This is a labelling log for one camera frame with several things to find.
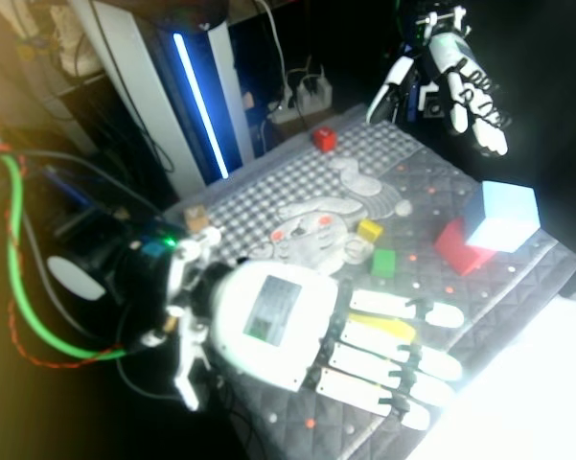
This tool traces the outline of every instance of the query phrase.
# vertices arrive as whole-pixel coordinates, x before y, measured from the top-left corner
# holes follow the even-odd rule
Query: white robotic hand
[[[492,81],[477,64],[464,38],[454,32],[433,35],[423,63],[428,77],[439,86],[450,129],[462,134],[472,123],[472,133],[482,150],[506,154],[507,140],[502,131],[506,119],[490,94]]]

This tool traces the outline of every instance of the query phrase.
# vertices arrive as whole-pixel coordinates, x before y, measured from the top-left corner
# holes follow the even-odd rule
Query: red block
[[[313,143],[324,153],[330,151],[336,146],[336,133],[323,126],[313,133]]]
[[[491,249],[467,246],[464,243],[464,220],[455,218],[443,230],[434,248],[449,265],[464,276],[488,262],[496,253]]]

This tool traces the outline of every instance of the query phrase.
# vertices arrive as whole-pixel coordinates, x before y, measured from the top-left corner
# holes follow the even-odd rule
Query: red wire
[[[25,159],[20,156],[19,162],[21,164],[20,174],[23,177],[23,175],[26,172]],[[19,273],[20,273],[20,276],[23,277],[23,255],[21,254],[21,251],[19,250],[19,241],[15,238],[15,235],[12,232],[11,219],[10,219],[10,217],[11,217],[10,208],[11,207],[8,207],[4,213],[4,217],[7,221],[7,234],[9,236],[9,239],[11,240],[11,243],[12,243],[15,251],[17,252],[17,263],[19,264]],[[96,361],[98,361],[99,358],[103,357],[104,355],[107,355],[107,354],[113,352],[114,350],[121,348],[121,345],[113,345],[110,348],[107,348],[105,350],[102,350],[101,352],[98,352],[93,357],[90,357],[88,359],[83,359],[81,361],[75,361],[75,362],[43,361],[43,360],[38,359],[35,356],[29,355],[28,352],[26,352],[26,349],[23,347],[23,345],[21,345],[21,342],[19,341],[19,334],[17,333],[17,328],[16,328],[16,324],[15,324],[15,321],[16,321],[16,318],[15,318],[15,301],[13,298],[11,298],[11,300],[9,301],[8,311],[9,311],[9,329],[11,330],[11,342],[15,346],[15,348],[17,349],[17,352],[19,352],[19,354],[22,357],[29,360],[35,366],[49,367],[51,369],[77,369],[77,368],[80,368],[80,367],[85,366],[87,364],[91,364],[93,362],[96,362]]]

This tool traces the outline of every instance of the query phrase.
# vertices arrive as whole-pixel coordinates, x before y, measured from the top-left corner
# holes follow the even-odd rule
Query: table
[[[433,242],[460,215],[477,183],[396,126],[366,125],[364,111],[355,107],[328,122],[338,132],[334,151],[321,153],[309,136],[297,136],[179,203],[168,216],[182,219],[185,207],[204,204],[211,222],[222,228],[218,258],[226,261],[274,258],[358,287],[425,295],[461,308],[463,328],[419,326],[419,337],[458,358],[466,376],[473,375],[558,292],[576,270],[576,255],[540,230],[516,253],[498,253],[469,276],[455,274]],[[311,235],[320,214],[329,213],[336,223],[334,243],[320,257]],[[397,254],[391,280],[371,277],[365,251],[347,246],[363,217],[383,224],[391,236]],[[277,239],[277,232],[294,231],[293,238]],[[402,428],[392,416],[383,419],[309,389],[290,393],[225,372],[269,458],[403,459],[424,435]]]

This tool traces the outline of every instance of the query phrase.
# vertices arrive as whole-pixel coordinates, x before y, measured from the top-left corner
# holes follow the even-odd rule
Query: pink cheek
[[[270,239],[274,242],[280,242],[284,238],[284,232],[277,230],[270,235]]]

